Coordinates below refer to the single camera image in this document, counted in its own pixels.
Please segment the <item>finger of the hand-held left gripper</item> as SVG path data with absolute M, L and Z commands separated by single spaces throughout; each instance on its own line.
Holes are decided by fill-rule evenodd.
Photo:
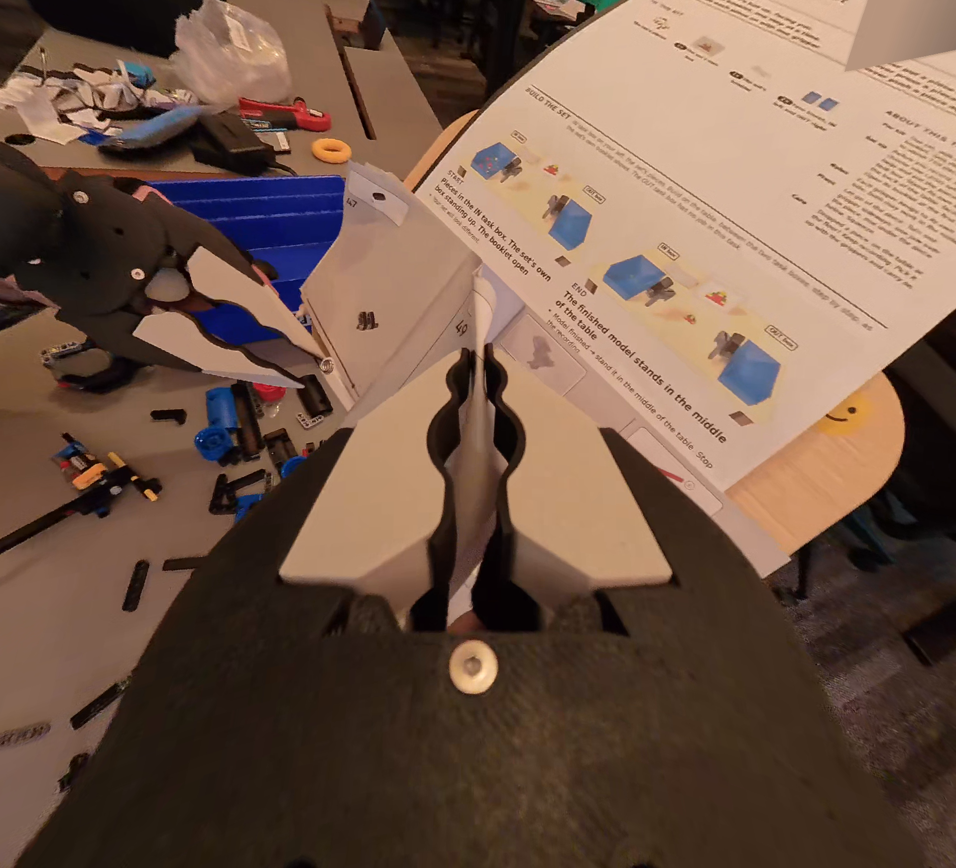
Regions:
M 208 302 L 242 308 L 261 326 L 280 333 L 316 360 L 323 360 L 315 338 L 257 274 L 248 276 L 205 248 L 197 248 L 188 258 L 186 269 L 192 288 Z
M 287 372 L 256 362 L 244 350 L 212 339 L 194 318 L 182 312 L 144 316 L 133 336 L 206 374 L 286 389 L 304 386 Z

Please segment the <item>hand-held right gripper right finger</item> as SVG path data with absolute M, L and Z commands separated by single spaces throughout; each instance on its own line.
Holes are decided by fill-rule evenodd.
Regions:
M 495 526 L 472 609 L 499 633 L 539 631 L 579 599 L 673 577 L 603 431 L 507 356 L 484 350 Z

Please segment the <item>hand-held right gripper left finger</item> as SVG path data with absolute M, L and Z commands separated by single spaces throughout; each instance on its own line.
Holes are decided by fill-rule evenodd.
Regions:
M 457 556 L 448 461 L 472 387 L 461 349 L 360 419 L 279 569 L 291 585 L 381 597 L 415 631 L 444 632 Z

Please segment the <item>small brick assembly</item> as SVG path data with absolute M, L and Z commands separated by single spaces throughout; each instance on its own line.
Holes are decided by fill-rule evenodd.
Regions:
M 1 539 L 1 553 L 10 551 L 43 532 L 73 518 L 93 516 L 104 519 L 113 503 L 129 485 L 131 477 L 119 464 L 103 461 L 69 433 L 53 460 L 69 483 L 74 496 L 66 503 L 10 532 Z

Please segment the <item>instruction booklet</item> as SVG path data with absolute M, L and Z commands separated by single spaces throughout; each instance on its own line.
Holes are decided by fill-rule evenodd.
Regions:
M 622 0 L 512 79 L 404 209 L 354 165 L 303 288 L 352 422 L 444 356 L 440 245 L 512 297 L 488 336 L 694 507 L 954 311 L 954 12 Z

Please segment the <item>grey desk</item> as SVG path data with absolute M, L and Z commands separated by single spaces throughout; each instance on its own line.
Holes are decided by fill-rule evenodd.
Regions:
M 165 559 L 208 552 L 230 525 L 208 511 L 219 468 L 193 437 L 205 394 L 219 380 L 166 369 L 139 373 L 99 396 L 60 389 L 41 350 L 78 332 L 45 310 L 2 332 L 2 534 L 65 503 L 70 485 L 52 461 L 70 433 L 95 455 L 116 452 L 157 477 L 157 503 L 119 496 L 108 517 L 73 517 L 2 554 L 2 731 L 49 721 L 51 731 L 2 749 L 2 866 L 70 793 L 57 781 L 72 756 L 95 752 L 120 699 L 84 728 L 69 718 L 109 685 L 131 675 L 190 572 L 167 573 Z M 150 419 L 182 408 L 183 426 Z M 121 610 L 133 567 L 150 562 L 137 611 Z

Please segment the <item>blue storage bin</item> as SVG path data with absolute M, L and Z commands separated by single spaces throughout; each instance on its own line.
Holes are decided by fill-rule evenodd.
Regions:
M 292 312 L 301 288 L 337 240 L 345 180 L 340 176 L 155 181 L 152 188 L 209 222 L 277 273 L 273 286 Z

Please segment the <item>long black holed beam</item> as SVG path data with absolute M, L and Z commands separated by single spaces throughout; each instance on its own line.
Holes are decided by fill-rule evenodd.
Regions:
M 250 385 L 245 381 L 235 381 L 231 386 L 233 405 L 238 426 L 235 438 L 240 448 L 242 460 L 250 463 L 260 459 L 264 441 L 252 400 Z
M 78 731 L 89 724 L 91 720 L 101 715 L 107 708 L 113 706 L 120 697 L 126 693 L 132 676 L 128 675 L 117 682 L 109 685 L 102 693 L 96 695 L 92 700 L 78 710 L 69 718 L 70 727 Z

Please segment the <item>grey black chassis assembly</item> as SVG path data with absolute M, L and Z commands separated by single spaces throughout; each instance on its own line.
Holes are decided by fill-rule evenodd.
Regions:
M 105 395 L 127 386 L 146 364 L 117 356 L 85 338 L 45 348 L 39 359 L 56 386 Z

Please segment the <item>black hard case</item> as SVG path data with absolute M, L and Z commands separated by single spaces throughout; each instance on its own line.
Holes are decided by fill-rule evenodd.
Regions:
M 269 144 L 228 112 L 198 116 L 188 147 L 197 163 L 243 177 L 259 177 L 277 165 Z

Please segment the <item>black piece with yellow axle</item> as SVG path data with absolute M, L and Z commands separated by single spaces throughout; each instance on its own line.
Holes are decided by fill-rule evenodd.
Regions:
M 143 477 L 124 458 L 113 451 L 109 451 L 107 456 L 114 468 L 113 477 L 122 486 L 132 486 L 140 496 L 149 502 L 155 503 L 159 500 L 162 483 L 158 478 Z

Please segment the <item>white book stand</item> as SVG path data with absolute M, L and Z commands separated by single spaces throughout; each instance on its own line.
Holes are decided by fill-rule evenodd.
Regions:
M 863 424 L 843 435 L 815 426 L 721 496 L 713 517 L 767 576 L 874 495 L 902 454 L 902 406 L 878 373 L 857 392 Z

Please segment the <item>red hand tool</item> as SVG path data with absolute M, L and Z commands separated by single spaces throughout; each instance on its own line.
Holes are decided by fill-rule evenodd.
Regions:
M 292 104 L 271 104 L 241 97 L 238 100 L 240 118 L 250 127 L 262 131 L 305 131 L 325 133 L 332 128 L 331 116 L 311 109 L 305 100 L 298 97 Z

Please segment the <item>large crumpled plastic bag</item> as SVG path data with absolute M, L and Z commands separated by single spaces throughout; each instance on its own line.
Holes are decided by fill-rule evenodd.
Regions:
M 203 105 L 226 109 L 240 98 L 284 102 L 293 79 L 283 43 L 268 22 L 222 0 L 202 0 L 175 24 L 169 61 Z

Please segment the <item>black open frame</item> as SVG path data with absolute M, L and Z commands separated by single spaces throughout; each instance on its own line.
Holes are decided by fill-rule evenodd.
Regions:
M 272 476 L 264 469 L 255 470 L 236 479 L 229 479 L 226 474 L 217 476 L 213 492 L 209 501 L 209 513 L 212 515 L 233 516 L 235 498 L 241 494 L 269 492 Z

